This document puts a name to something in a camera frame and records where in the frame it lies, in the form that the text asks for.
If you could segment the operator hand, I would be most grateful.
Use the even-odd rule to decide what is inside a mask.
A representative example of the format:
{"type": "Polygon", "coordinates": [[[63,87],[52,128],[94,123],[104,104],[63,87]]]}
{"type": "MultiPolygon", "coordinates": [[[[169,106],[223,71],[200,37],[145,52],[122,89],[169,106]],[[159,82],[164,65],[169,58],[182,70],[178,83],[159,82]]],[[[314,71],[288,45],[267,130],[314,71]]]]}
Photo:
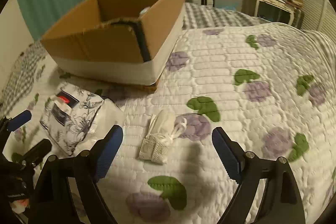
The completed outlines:
{"type": "Polygon", "coordinates": [[[29,207],[29,202],[29,198],[20,197],[18,200],[10,201],[9,204],[13,212],[21,214],[26,210],[27,207],[29,207]]]}

